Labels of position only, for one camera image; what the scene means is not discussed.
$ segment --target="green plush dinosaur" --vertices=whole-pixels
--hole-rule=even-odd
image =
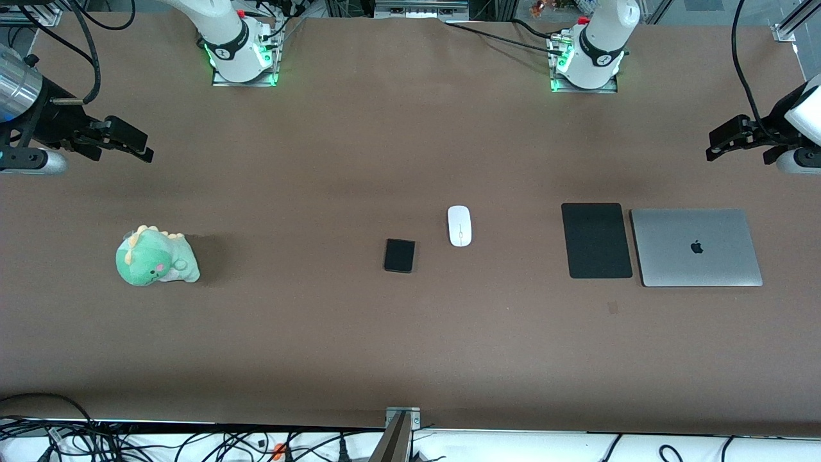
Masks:
[[[200,268],[185,236],[145,225],[117,248],[117,271],[131,285],[172,280],[195,282],[200,278]]]

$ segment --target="silver laptop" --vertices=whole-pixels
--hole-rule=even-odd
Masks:
[[[634,209],[631,218],[645,286],[762,284],[743,210]]]

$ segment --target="white mouse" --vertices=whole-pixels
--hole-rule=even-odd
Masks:
[[[465,206],[453,206],[447,209],[447,230],[451,234],[451,244],[464,247],[473,238],[470,227],[470,210]]]

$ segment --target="black phone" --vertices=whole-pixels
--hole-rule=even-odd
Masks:
[[[410,273],[413,270],[413,254],[416,243],[401,239],[388,239],[385,246],[385,271]]]
[[[562,204],[562,220],[571,278],[633,276],[621,205]]]

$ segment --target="mouse pad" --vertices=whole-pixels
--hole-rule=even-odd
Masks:
[[[562,220],[571,278],[633,276],[620,204],[565,203]]]

